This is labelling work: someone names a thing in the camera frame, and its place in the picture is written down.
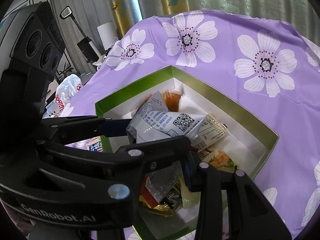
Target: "purple tablecloth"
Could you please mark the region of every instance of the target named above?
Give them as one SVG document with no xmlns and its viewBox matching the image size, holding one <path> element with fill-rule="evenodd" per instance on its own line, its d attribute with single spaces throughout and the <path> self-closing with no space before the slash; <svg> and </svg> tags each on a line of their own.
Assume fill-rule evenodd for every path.
<svg viewBox="0 0 320 240">
<path fill-rule="evenodd" d="M 288 23 L 194 11 L 137 23 L 71 99 L 66 114 L 175 65 L 229 96 L 279 136 L 254 182 L 295 237 L 320 200 L 319 48 Z"/>
</svg>

